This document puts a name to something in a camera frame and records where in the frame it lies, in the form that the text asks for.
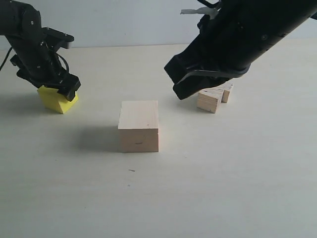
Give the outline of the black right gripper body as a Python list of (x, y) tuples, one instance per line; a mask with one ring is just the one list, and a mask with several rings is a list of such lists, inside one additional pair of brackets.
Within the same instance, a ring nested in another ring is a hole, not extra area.
[(310, 9), (187, 9), (201, 14), (188, 48), (210, 56), (206, 71), (243, 71), (312, 16)]

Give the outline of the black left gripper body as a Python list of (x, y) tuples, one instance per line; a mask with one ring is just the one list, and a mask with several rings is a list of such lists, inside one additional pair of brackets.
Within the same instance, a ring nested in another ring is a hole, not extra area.
[(18, 68), (16, 75), (36, 88), (43, 84), (58, 88), (69, 74), (69, 67), (64, 68), (58, 54), (44, 42), (35, 46), (27, 42), (12, 42), (11, 47), (15, 55), (10, 62)]

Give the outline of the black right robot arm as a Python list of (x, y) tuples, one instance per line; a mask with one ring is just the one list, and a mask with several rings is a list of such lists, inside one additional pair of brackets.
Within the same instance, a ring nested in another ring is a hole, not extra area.
[(203, 1), (197, 37), (164, 67), (181, 100), (246, 74), (251, 64), (307, 19), (315, 0)]

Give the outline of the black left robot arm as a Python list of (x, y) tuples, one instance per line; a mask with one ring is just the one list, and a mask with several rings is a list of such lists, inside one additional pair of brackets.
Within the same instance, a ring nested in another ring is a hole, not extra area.
[(15, 51), (10, 62), (18, 67), (18, 77), (37, 88), (56, 89), (68, 101), (74, 99), (80, 80), (58, 54), (60, 48), (70, 48), (72, 35), (42, 26), (40, 12), (16, 0), (0, 2), (0, 34)]

